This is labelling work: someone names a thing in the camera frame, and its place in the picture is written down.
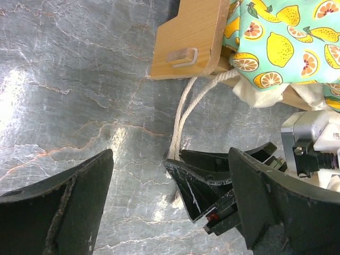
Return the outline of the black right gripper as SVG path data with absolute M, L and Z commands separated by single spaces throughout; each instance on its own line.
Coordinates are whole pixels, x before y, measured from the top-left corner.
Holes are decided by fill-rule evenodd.
M 208 234 L 235 227 L 254 254 L 339 254 L 339 193 L 283 173 L 276 150 L 181 150 L 184 162 L 164 166 L 190 220 L 207 217 Z

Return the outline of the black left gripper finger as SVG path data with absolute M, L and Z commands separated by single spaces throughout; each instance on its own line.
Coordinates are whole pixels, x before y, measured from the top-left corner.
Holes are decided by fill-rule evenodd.
M 113 168 L 106 149 L 1 195 L 1 254 L 93 254 Z

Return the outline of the white front rope tie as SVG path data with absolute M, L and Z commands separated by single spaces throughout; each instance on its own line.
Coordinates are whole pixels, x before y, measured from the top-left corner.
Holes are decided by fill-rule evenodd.
M 240 74 L 237 70 L 232 69 L 226 72 L 223 72 L 221 74 L 218 74 L 216 77 L 214 77 L 212 80 L 210 80 L 197 94 L 195 99 L 189 104 L 187 109 L 184 110 L 184 104 L 187 100 L 188 94 L 191 91 L 191 88 L 193 87 L 194 83 L 196 82 L 198 77 L 192 77 L 189 79 L 186 87 L 184 88 L 180 101 L 178 103 L 176 114 L 175 114 L 175 120 L 174 120 L 174 126 L 173 126 L 173 134 L 171 143 L 169 146 L 168 154 L 166 159 L 172 159 L 180 161 L 180 144 L 181 144 L 181 137 L 183 128 L 186 122 L 186 119 L 189 117 L 190 113 L 194 110 L 196 105 L 200 102 L 200 100 L 204 97 L 204 95 L 209 92 L 212 88 L 217 86 L 219 82 L 229 80 L 231 78 L 238 77 Z

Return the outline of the wooden pet bed frame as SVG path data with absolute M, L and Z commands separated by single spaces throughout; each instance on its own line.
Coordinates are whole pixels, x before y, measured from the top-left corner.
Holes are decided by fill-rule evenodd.
M 181 1 L 178 15 L 159 26 L 150 77 L 154 80 L 208 77 L 232 69 L 232 50 L 223 46 L 224 28 L 241 1 Z M 264 108 L 281 101 L 310 110 L 315 93 L 311 84 L 293 83 L 257 92 L 245 78 L 224 82 L 244 102 Z

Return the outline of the lemon print cushion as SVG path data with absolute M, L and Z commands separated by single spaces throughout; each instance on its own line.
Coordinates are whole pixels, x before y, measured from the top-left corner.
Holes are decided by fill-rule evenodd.
M 339 1 L 231 1 L 223 46 L 250 106 L 292 87 L 314 110 L 339 111 Z

